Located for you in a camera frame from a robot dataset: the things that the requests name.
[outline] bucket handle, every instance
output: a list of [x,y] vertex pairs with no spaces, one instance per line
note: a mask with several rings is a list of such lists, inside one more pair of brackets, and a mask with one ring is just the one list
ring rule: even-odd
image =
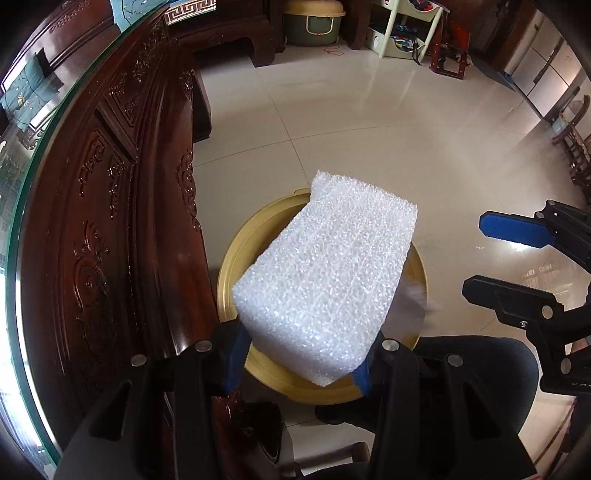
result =
[[310,34],[310,35],[328,35],[330,32],[332,32],[333,27],[335,26],[335,18],[334,17],[330,17],[330,30],[328,32],[324,32],[324,33],[316,33],[316,32],[311,32],[309,29],[309,24],[310,22],[310,17],[306,16],[306,31]]

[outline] black pants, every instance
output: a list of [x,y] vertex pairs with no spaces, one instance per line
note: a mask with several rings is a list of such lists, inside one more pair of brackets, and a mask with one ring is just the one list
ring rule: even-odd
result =
[[[414,352],[436,359],[443,359],[448,353],[460,355],[519,433],[538,385],[538,362],[522,342],[481,335],[421,337]],[[375,432],[378,412],[379,400],[366,397],[316,407],[318,418],[326,423],[346,422],[370,432]]]

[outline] white foam block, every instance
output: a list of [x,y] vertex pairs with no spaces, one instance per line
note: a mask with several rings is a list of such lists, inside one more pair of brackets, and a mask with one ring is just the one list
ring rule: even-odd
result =
[[416,205],[318,172],[310,203],[232,289],[257,349],[326,386],[365,359],[400,280]]

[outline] glass tabletop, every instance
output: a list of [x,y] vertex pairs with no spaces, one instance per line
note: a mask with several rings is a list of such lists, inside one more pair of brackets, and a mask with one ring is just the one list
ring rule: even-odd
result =
[[138,20],[167,0],[111,0],[113,24],[89,41],[77,71],[68,65],[48,72],[43,51],[30,51],[1,83],[0,115],[0,419],[25,456],[51,479],[61,458],[35,391],[20,318],[16,278],[18,237],[27,196],[47,140],[77,88]]

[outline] tile floor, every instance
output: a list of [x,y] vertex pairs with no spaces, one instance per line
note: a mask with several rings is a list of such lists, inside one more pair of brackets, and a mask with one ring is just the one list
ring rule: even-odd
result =
[[[426,65],[380,60],[341,46],[288,47],[255,69],[242,56],[203,69],[212,107],[211,138],[194,148],[197,207],[215,279],[234,234],[257,210],[307,187],[317,170],[381,186],[418,205],[414,234],[438,310],[425,335],[481,334],[525,340],[494,312],[469,305],[462,282],[474,274],[554,293],[567,309],[584,302],[589,275],[552,248],[485,238],[486,210],[531,216],[547,199],[583,207],[552,132],[519,95],[475,67],[464,81]],[[246,395],[278,402],[296,459],[372,436],[347,424],[324,426],[253,378]],[[571,398],[538,392],[521,432],[536,459]],[[538,467],[551,461],[545,456]]]

